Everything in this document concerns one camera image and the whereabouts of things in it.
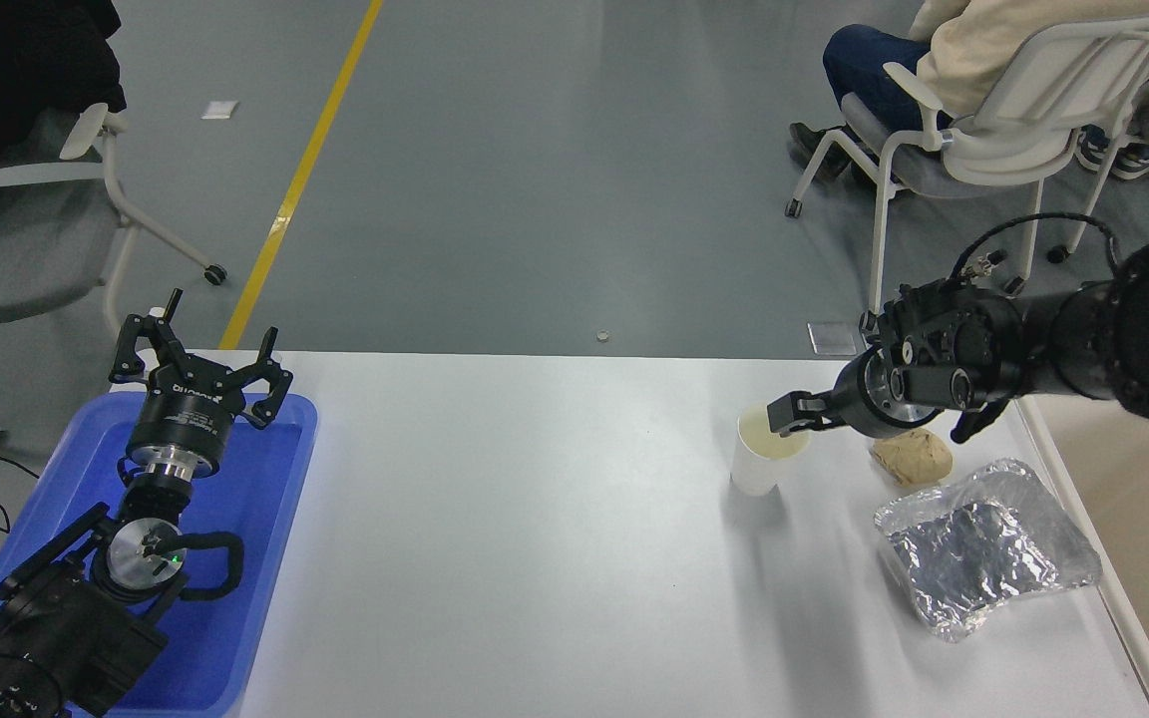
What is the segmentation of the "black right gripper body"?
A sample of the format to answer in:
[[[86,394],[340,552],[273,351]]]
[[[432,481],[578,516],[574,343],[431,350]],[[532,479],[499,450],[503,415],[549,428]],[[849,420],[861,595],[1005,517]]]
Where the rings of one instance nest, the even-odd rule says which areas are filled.
[[[867,387],[867,369],[880,369],[879,350],[870,349],[849,360],[833,386],[833,422],[863,437],[889,438],[888,417],[876,404]]]

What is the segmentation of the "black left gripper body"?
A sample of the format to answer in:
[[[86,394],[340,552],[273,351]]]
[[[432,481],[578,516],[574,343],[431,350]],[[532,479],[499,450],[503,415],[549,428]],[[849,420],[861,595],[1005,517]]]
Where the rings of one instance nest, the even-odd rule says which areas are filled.
[[[195,388],[177,369],[156,369],[148,375],[145,406],[125,451],[142,468],[171,449],[194,455],[196,468],[219,468],[241,412],[240,388],[222,394],[211,381]]]

